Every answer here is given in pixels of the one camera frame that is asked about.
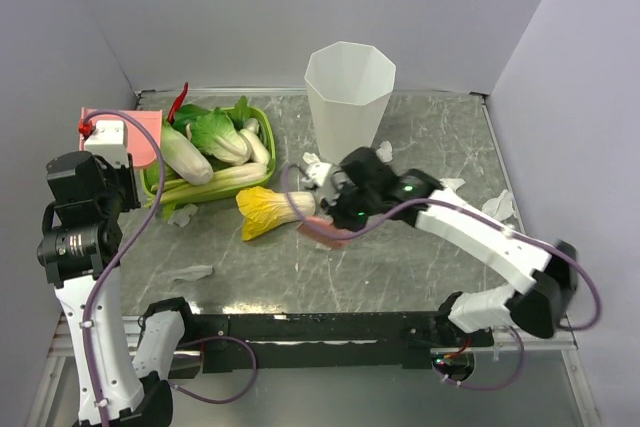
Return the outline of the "pink hand brush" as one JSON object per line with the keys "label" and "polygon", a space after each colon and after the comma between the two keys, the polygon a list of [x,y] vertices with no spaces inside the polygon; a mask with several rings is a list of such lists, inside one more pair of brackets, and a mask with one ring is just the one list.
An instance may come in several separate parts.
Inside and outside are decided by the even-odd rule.
{"label": "pink hand brush", "polygon": [[331,250],[339,250],[348,244],[345,236],[349,231],[337,229],[332,222],[318,216],[306,217],[297,226],[297,231]]}

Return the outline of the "paper scrap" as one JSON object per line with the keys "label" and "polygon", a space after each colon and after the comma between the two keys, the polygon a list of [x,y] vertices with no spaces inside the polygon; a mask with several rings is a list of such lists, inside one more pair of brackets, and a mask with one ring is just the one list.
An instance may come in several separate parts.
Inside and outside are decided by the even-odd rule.
{"label": "paper scrap", "polygon": [[382,141],[376,150],[376,155],[383,163],[390,163],[393,160],[392,144],[388,140]]}
{"label": "paper scrap", "polygon": [[512,192],[504,189],[497,197],[487,200],[481,211],[499,222],[513,217],[516,211]]}
{"label": "paper scrap", "polygon": [[321,164],[321,160],[316,153],[305,152],[302,156],[302,159],[305,164],[305,170],[309,170]]}
{"label": "paper scrap", "polygon": [[169,282],[194,282],[214,273],[212,265],[193,265],[167,272],[163,277]]}
{"label": "paper scrap", "polygon": [[198,206],[187,204],[181,209],[175,210],[168,218],[167,222],[178,227],[185,227],[198,212]]}

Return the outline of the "pink dustpan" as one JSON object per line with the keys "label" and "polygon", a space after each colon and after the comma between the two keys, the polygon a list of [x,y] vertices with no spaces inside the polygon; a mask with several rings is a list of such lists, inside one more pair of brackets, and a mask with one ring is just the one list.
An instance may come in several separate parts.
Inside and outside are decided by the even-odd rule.
{"label": "pink dustpan", "polygon": [[95,110],[83,107],[79,125],[84,125],[86,117],[91,119],[122,120],[127,130],[127,152],[133,156],[134,168],[146,168],[156,160],[156,153],[151,142],[137,127],[140,124],[145,131],[160,145],[162,129],[162,113],[160,111],[118,111]]}

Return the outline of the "paper scrap edge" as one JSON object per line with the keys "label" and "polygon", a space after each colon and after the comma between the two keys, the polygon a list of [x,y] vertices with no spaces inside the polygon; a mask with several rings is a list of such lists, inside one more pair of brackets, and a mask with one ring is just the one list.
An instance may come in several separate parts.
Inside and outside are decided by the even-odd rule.
{"label": "paper scrap edge", "polygon": [[456,192],[459,188],[466,184],[463,178],[441,178],[440,183],[447,189]]}

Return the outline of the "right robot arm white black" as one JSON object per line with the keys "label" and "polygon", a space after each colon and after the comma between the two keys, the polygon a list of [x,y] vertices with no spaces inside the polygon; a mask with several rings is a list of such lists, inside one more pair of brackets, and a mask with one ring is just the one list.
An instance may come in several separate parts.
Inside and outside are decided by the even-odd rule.
{"label": "right robot arm white black", "polygon": [[396,173],[371,148],[330,165],[322,181],[321,205],[337,228],[357,232],[370,217],[387,214],[446,240],[504,279],[500,287],[449,298],[447,314],[436,322],[444,343],[459,345],[489,327],[517,327],[541,339],[559,329],[578,287],[571,244],[548,245],[512,231],[427,173]]}

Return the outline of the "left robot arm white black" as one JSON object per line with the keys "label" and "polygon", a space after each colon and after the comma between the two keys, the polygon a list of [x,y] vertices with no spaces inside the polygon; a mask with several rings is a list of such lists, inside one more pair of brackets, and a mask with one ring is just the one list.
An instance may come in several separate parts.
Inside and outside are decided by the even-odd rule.
{"label": "left robot arm white black", "polygon": [[198,334],[182,297],[150,305],[136,351],[130,351],[121,310],[121,213],[139,207],[130,167],[75,151],[50,161],[54,196],[43,216],[39,263],[61,304],[77,368],[79,426],[168,426],[168,381],[177,349]]}

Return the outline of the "green vegetable tray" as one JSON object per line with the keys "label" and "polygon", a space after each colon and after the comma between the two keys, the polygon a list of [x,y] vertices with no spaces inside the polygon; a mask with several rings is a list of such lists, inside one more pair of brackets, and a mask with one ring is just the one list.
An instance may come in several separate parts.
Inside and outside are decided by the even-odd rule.
{"label": "green vegetable tray", "polygon": [[245,97],[241,97],[234,107],[223,108],[223,113],[240,130],[249,134],[250,145],[258,151],[252,153],[247,162],[233,166],[211,157],[213,168],[211,182],[194,186],[178,176],[172,169],[167,170],[164,189],[160,191],[159,171],[156,164],[140,172],[140,179],[147,197],[147,206],[152,204],[158,193],[161,204],[171,210],[188,203],[203,203],[231,198],[243,189],[266,185],[276,167],[276,145],[274,134],[266,114],[259,108],[251,107]]}

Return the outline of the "green celery stalk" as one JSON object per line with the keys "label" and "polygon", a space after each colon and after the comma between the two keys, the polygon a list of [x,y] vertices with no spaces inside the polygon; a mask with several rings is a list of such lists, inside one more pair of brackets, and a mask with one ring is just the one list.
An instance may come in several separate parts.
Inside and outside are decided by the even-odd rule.
{"label": "green celery stalk", "polygon": [[164,220],[168,220],[174,211],[187,204],[232,198],[244,189],[264,186],[272,173],[273,170],[269,170],[267,164],[249,162],[216,171],[212,180],[202,185],[192,185],[180,177],[171,175],[164,184],[164,190],[160,191],[158,181],[151,180],[150,169],[141,173],[141,180],[149,196],[147,206],[150,207],[156,195],[161,194],[160,214]]}

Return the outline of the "paper scrap by tray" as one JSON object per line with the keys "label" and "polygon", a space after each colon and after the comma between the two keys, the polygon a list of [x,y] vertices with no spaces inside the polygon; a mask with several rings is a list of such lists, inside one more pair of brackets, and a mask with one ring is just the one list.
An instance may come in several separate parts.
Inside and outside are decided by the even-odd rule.
{"label": "paper scrap by tray", "polygon": [[167,222],[178,227],[185,227],[198,212],[198,206],[187,204],[181,209],[175,210],[168,218]]}

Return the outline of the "large white napa cabbage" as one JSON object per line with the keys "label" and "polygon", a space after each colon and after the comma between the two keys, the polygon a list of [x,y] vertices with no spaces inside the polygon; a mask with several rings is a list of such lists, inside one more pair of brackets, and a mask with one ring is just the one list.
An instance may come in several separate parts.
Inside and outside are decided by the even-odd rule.
{"label": "large white napa cabbage", "polygon": [[209,161],[167,120],[162,123],[160,142],[165,163],[185,181],[203,185],[212,180],[213,168]]}

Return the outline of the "red chili pepper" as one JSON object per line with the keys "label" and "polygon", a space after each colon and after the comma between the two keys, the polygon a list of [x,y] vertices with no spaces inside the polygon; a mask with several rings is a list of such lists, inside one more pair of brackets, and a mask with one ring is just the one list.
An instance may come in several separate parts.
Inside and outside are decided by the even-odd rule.
{"label": "red chili pepper", "polygon": [[183,85],[183,89],[181,91],[181,93],[174,99],[171,108],[169,110],[169,113],[167,115],[167,121],[170,124],[173,124],[175,121],[175,114],[181,109],[183,102],[188,94],[188,90],[189,90],[189,83],[185,82]]}

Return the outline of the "white radish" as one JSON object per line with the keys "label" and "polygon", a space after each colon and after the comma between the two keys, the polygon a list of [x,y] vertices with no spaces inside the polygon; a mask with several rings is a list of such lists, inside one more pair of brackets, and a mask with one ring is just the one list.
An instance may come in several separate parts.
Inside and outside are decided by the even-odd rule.
{"label": "white radish", "polygon": [[243,128],[239,131],[239,134],[245,139],[250,146],[251,154],[250,159],[253,162],[267,165],[271,156],[258,137],[259,123],[255,118],[249,118]]}

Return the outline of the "green bok choy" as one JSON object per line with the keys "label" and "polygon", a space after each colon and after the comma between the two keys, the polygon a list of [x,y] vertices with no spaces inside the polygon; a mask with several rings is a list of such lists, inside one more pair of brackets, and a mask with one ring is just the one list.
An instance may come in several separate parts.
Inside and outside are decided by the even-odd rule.
{"label": "green bok choy", "polygon": [[190,124],[189,132],[191,143],[204,155],[230,165],[244,164],[250,157],[249,145],[220,108],[199,116]]}

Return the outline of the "white plastic waste bin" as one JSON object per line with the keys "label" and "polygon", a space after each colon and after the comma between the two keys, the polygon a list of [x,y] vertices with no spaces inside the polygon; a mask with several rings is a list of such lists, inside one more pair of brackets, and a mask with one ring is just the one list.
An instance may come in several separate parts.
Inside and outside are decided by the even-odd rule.
{"label": "white plastic waste bin", "polygon": [[321,158],[339,163],[372,145],[396,65],[376,47],[335,42],[311,54],[304,80]]}

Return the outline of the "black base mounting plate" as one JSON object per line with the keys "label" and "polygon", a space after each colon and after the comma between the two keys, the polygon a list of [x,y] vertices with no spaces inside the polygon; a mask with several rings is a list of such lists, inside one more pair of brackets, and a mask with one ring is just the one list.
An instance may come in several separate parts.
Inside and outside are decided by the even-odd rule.
{"label": "black base mounting plate", "polygon": [[205,373],[236,369],[400,366],[429,369],[431,355],[491,347],[492,333],[466,334],[437,312],[195,315],[182,350]]}

